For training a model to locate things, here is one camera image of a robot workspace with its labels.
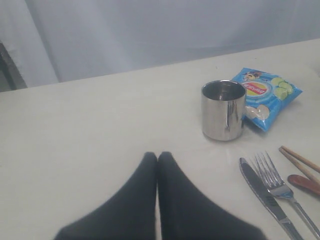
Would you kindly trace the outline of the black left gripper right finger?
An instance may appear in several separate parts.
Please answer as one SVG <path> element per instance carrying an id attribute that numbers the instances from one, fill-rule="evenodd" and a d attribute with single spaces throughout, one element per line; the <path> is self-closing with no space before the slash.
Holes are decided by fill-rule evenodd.
<path id="1" fill-rule="evenodd" d="M 164 240 L 264 240 L 265 234 L 205 196 L 170 152 L 157 163 L 161 235 Z"/>

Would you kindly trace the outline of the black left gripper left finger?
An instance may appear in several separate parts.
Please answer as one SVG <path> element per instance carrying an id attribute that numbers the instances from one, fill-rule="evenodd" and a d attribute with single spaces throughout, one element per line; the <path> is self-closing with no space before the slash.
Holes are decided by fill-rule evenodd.
<path id="1" fill-rule="evenodd" d="M 157 157 L 146 152 L 127 182 L 100 207 L 63 227 L 57 240 L 156 239 Z"/>

